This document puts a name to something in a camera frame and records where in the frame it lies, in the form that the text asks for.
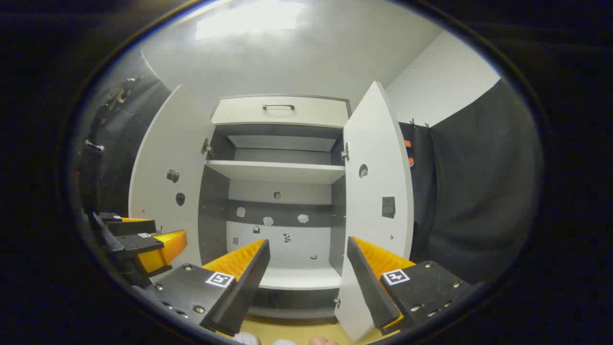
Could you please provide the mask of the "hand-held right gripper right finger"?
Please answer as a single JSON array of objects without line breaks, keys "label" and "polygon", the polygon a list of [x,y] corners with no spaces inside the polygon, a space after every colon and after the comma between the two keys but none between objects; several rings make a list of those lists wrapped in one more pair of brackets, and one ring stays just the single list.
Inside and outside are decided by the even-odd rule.
[{"label": "hand-held right gripper right finger", "polygon": [[418,264],[350,236],[347,257],[381,334],[411,331],[464,303],[475,286],[434,261]]}]

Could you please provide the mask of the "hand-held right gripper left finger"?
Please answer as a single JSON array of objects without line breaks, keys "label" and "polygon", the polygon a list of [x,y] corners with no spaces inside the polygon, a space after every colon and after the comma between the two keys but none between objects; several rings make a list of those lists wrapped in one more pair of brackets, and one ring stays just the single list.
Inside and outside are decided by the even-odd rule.
[{"label": "hand-held right gripper left finger", "polygon": [[270,261],[260,239],[203,266],[182,264],[144,289],[145,298],[193,327],[239,333]]}]

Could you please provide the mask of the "white shoe cabinet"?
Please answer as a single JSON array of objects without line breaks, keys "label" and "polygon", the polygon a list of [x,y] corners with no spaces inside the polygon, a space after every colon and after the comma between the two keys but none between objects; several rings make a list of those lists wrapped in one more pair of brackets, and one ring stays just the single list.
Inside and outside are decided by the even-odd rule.
[{"label": "white shoe cabinet", "polygon": [[[338,158],[343,128],[214,125],[209,142],[215,158],[208,160],[344,166]],[[205,166],[198,216],[202,262],[267,239],[270,262],[250,312],[334,322],[344,188],[344,176],[330,185],[265,183],[231,180]]]}]

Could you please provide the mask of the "white shoe cabinet door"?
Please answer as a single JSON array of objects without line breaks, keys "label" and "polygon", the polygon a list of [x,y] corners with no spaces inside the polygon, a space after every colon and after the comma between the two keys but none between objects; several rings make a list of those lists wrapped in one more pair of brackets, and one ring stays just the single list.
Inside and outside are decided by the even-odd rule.
[{"label": "white shoe cabinet door", "polygon": [[173,265],[201,264],[198,216],[207,157],[202,153],[216,127],[195,92],[178,85],[147,128],[132,169],[130,218],[153,219],[158,230],[184,230],[187,246]]},{"label": "white shoe cabinet door", "polygon": [[368,88],[343,129],[345,235],[408,259],[414,198],[407,149],[386,92]]}]

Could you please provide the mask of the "white cabinet shelf board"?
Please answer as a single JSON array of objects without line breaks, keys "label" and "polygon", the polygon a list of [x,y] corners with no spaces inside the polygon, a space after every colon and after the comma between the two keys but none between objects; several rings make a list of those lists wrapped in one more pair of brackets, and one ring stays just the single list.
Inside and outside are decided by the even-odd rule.
[{"label": "white cabinet shelf board", "polygon": [[330,185],[345,175],[345,167],[321,164],[208,160],[207,167],[228,179],[283,184]]}]

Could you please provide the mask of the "white cabinet drawer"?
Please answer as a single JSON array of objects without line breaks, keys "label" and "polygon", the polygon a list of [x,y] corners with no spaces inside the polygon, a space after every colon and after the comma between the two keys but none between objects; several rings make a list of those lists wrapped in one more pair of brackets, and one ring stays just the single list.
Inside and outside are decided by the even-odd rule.
[{"label": "white cabinet drawer", "polygon": [[[293,104],[287,108],[262,109],[264,104]],[[339,98],[249,95],[221,99],[213,112],[216,125],[294,125],[343,128],[351,116],[348,100]]]}]

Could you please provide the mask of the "dark stand with clamps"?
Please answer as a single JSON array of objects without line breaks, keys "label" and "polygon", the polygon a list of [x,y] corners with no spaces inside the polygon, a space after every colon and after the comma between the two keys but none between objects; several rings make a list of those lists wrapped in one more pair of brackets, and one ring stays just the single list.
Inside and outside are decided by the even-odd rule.
[{"label": "dark stand with clamps", "polygon": [[86,214],[100,212],[100,170],[105,147],[98,140],[100,127],[118,112],[132,92],[140,85],[144,76],[127,78],[103,105],[98,107],[84,140],[79,162],[79,185],[81,200]]}]

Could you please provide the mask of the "black backdrop cloth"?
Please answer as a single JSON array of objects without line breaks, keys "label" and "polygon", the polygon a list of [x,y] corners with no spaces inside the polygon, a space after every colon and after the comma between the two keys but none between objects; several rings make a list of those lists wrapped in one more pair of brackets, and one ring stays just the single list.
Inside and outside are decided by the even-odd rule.
[{"label": "black backdrop cloth", "polygon": [[545,156],[534,118],[507,80],[432,127],[400,122],[414,198],[410,260],[470,284],[519,255],[539,208]]},{"label": "black backdrop cloth", "polygon": [[145,133],[171,89],[160,80],[140,49],[121,57],[94,88],[83,107],[92,122],[99,107],[110,101],[127,79],[140,79],[124,103],[118,104],[96,130],[104,146],[99,177],[101,211],[128,216],[129,186],[136,155]]}]

